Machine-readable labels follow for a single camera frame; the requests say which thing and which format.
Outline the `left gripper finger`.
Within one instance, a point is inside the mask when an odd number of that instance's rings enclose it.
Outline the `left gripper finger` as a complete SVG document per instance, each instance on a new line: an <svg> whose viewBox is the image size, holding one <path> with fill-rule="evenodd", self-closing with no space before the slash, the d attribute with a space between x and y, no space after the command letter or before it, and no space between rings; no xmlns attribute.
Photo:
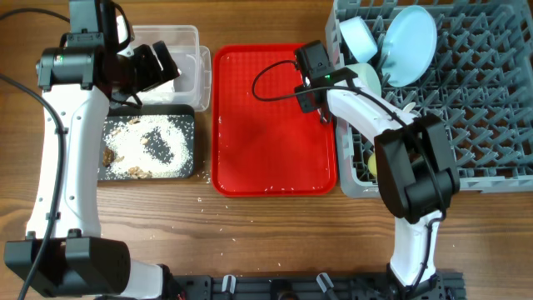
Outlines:
<svg viewBox="0 0 533 300"><path fill-rule="evenodd" d="M133 64L136 74L136 90L149 91L164 83L162 63L158 58L162 53L162 45L153 43L152 47L142 44L134 49Z"/></svg>
<svg viewBox="0 0 533 300"><path fill-rule="evenodd" d="M153 43L153 49L162 66L162 79L164 82L178 78L181 73L163 41Z"/></svg>

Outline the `white napkin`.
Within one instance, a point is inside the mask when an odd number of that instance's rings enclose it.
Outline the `white napkin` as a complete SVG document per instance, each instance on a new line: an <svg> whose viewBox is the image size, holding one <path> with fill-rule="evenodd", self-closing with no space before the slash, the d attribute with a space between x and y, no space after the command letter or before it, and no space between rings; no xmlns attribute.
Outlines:
<svg viewBox="0 0 533 300"><path fill-rule="evenodd" d="M148 92L139 92L138 97L147 104L183 104L182 95L177 91L177 82L182 78L182 70L178 68L177 71L177 77Z"/></svg>

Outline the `mint green bowl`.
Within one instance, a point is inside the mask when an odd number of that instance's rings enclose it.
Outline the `mint green bowl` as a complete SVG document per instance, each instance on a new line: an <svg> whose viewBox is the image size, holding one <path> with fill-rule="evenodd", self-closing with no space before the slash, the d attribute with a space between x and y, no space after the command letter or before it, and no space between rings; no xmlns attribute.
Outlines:
<svg viewBox="0 0 533 300"><path fill-rule="evenodd" d="M374 68L368 63L355 63L347 65L361 81L368 87L375 95L381 96L381 82L380 79L374 70Z"/></svg>

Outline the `small light blue bowl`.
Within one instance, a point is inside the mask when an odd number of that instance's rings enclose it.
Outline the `small light blue bowl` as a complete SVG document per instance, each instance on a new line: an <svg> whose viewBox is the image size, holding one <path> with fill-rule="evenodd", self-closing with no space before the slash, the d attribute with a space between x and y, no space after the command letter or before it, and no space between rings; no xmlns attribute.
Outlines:
<svg viewBox="0 0 533 300"><path fill-rule="evenodd" d="M341 22L340 30L346 46L359 63L368 63L377 54L376 40L361 17Z"/></svg>

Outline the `yellow plastic cup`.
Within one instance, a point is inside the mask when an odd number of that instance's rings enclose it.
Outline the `yellow plastic cup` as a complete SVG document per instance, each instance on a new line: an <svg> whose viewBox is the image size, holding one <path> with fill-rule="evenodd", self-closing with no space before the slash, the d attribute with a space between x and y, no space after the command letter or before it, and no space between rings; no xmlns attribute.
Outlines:
<svg viewBox="0 0 533 300"><path fill-rule="evenodd" d="M373 153L367 161L367 167L370 174L376 178L377 177L377 165L376 165L376 155Z"/></svg>

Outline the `white plastic spoon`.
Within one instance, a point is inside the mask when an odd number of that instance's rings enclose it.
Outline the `white plastic spoon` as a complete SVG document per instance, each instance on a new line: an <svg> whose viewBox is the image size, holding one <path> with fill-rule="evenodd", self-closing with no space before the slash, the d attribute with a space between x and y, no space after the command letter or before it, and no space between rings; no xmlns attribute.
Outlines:
<svg viewBox="0 0 533 300"><path fill-rule="evenodd" d="M402 111L403 111L404 113L412 114L412 111L413 111L413 109L415 108L415 106L416 106L416 103L415 103L415 102L410 102L410 103L408 103L407 105L405 105L405 106L403 107Z"/></svg>

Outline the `light blue plate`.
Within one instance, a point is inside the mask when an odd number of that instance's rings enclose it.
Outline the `light blue plate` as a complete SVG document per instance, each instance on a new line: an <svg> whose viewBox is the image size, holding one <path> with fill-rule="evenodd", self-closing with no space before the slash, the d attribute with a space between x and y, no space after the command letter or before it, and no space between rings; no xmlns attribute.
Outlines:
<svg viewBox="0 0 533 300"><path fill-rule="evenodd" d="M430 66L436 52L434 18L422 6L402 9L386 31L381 48L383 75L388 83L402 88L418 80Z"/></svg>

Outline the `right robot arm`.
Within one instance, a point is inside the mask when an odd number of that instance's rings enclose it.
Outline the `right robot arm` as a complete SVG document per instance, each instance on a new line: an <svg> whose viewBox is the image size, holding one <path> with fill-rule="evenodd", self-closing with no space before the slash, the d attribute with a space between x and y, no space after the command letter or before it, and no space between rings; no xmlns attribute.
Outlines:
<svg viewBox="0 0 533 300"><path fill-rule="evenodd" d="M379 193L395 218L387 270L394 295L407 299L430 291L436 285L437 231L460 189L444 123L435 114L418 117L393 106L352 68L334 68L319 41L294 54L301 110L323 110L347 121L374 147Z"/></svg>

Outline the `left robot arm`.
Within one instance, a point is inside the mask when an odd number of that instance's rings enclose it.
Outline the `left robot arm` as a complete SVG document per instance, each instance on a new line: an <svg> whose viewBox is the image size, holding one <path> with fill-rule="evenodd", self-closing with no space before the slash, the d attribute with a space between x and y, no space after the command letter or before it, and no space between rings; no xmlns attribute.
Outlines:
<svg viewBox="0 0 533 300"><path fill-rule="evenodd" d="M164 42L130 48L129 23L112 1L72 1L70 29L37 62L45 133L36 202L25 237L4 250L23 281L20 296L183 299L169 267L134 260L126 243L103 238L97 173L112 104L141 108L138 95L179 76Z"/></svg>

